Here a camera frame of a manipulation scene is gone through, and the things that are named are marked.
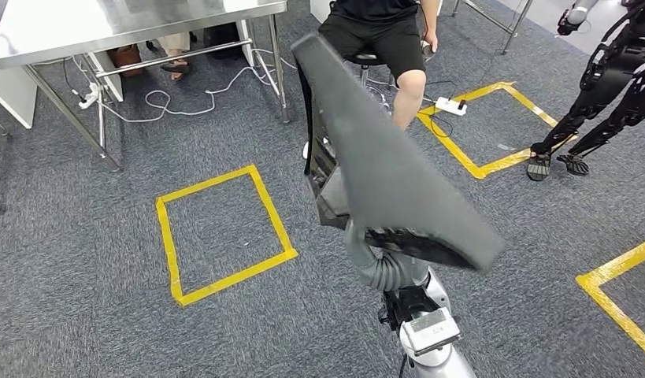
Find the black shirt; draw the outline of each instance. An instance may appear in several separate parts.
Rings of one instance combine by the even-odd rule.
[[[343,16],[362,21],[397,21],[417,13],[415,0],[336,0]]]

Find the table top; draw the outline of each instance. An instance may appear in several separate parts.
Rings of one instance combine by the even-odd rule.
[[[287,0],[9,0],[0,68],[287,11]]]

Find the person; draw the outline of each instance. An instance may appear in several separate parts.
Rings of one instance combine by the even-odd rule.
[[[190,49],[190,35],[188,33],[178,33],[158,38],[160,46],[165,50],[168,57],[181,55],[184,51]],[[190,62],[185,59],[176,59],[169,63],[164,63],[161,68],[171,73],[171,79],[178,81],[191,71]]]
[[[396,78],[394,125],[406,130],[422,105],[426,74],[421,41],[438,47],[436,17],[440,0],[421,0],[424,33],[417,26],[415,0],[336,0],[319,32],[347,59],[370,50]]]

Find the humanoid robot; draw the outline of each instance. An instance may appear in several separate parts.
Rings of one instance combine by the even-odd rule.
[[[586,20],[598,0],[577,0],[558,22],[558,32],[569,35]],[[628,22],[612,43],[606,40],[624,22]],[[556,150],[577,135],[585,120],[598,116],[630,83],[623,99],[610,116],[593,128],[567,154],[557,160],[568,172],[586,176],[589,167],[584,158],[618,134],[625,126],[636,126],[645,119],[645,0],[635,4],[603,36],[592,54],[580,81],[580,95],[561,121],[539,143],[531,146],[526,174],[542,181],[550,173],[551,157]]]

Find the sandal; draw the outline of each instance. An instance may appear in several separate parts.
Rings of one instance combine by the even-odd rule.
[[[166,72],[171,72],[172,80],[174,81],[180,80],[184,75],[187,75],[192,71],[190,62],[185,61],[184,59],[177,59],[170,63],[164,63],[160,68]]]

